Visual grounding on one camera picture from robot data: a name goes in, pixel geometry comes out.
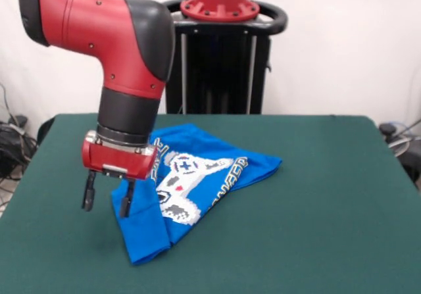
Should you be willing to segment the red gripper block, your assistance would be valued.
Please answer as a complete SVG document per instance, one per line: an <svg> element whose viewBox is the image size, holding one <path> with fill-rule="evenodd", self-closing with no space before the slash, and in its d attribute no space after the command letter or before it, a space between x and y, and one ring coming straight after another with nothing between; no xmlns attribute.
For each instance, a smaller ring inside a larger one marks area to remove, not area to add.
<svg viewBox="0 0 421 294"><path fill-rule="evenodd" d="M82 162L90 170L86 180L82 209L89 212L93 208L96 172L144 180L149 177L153 169L157 153L157 147L154 145L148 144L145 147L116 145L102 140L95 130L88 131L82 145ZM130 215L134 189L135 181L129 180L126 195L120 205L121 218L127 218Z"/></svg>

